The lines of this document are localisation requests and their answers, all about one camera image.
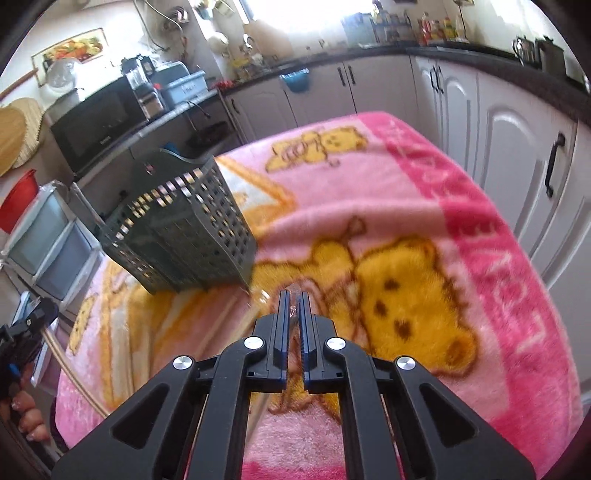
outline black microwave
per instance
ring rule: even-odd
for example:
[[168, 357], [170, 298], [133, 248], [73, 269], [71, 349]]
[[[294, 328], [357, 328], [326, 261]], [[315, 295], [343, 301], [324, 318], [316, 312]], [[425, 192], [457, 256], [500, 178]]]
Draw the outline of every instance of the black microwave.
[[146, 122], [127, 78], [120, 77], [74, 106], [51, 126], [51, 132], [79, 178], [102, 152]]

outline silver screw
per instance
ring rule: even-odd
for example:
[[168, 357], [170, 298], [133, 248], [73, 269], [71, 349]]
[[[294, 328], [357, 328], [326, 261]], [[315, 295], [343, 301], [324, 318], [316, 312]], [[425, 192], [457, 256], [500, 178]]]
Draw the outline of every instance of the silver screw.
[[396, 365], [401, 370], [412, 370], [417, 366], [416, 361], [414, 358], [410, 358], [409, 356], [402, 356], [398, 360], [396, 360]]
[[190, 357], [185, 356], [185, 355], [178, 356], [177, 358], [174, 359], [174, 362], [173, 362], [173, 367], [176, 368], [177, 370], [186, 370], [191, 365], [193, 365], [193, 360], [191, 360]]
[[326, 341], [326, 345], [328, 345], [331, 350], [342, 350], [347, 343], [342, 338], [332, 337]]
[[244, 346], [250, 350], [258, 350], [263, 346], [262, 338], [259, 337], [248, 337], [244, 339]]

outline triangular cutout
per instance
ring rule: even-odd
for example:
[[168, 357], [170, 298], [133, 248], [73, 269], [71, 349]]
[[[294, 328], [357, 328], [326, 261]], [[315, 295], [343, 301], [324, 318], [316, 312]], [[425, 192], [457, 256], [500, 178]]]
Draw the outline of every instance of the triangular cutout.
[[428, 384], [419, 387], [442, 444], [453, 447], [474, 437], [476, 429]]
[[142, 403], [113, 427], [113, 437], [138, 450], [144, 448], [167, 395], [167, 385], [161, 384], [153, 389]]

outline picture frame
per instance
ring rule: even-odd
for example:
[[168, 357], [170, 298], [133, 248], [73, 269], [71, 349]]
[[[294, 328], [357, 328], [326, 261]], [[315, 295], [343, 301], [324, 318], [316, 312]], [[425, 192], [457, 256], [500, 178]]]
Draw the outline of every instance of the picture frame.
[[41, 50], [31, 57], [33, 68], [37, 69], [35, 77], [42, 87], [47, 83], [47, 70], [54, 61], [63, 58], [75, 58], [81, 63], [102, 57], [107, 49], [107, 39], [102, 28], [95, 28], [78, 35], [66, 38]]

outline fleece blanket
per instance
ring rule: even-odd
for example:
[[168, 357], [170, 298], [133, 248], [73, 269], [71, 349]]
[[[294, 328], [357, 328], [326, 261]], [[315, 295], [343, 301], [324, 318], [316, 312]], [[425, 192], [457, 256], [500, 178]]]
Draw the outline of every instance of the fleece blanket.
[[[249, 304], [268, 313], [296, 283], [340, 336], [375, 357], [418, 359], [538, 476], [549, 470], [582, 421], [567, 336], [509, 227], [453, 160], [377, 112], [285, 132], [217, 161], [258, 240], [250, 291], [151, 296], [106, 259], [67, 356], [108, 409], [175, 356], [218, 354]], [[303, 391], [298, 351], [294, 337], [288, 388], [271, 400], [243, 478], [345, 477], [338, 400]], [[56, 423], [68, 445], [99, 422], [62, 375]]]

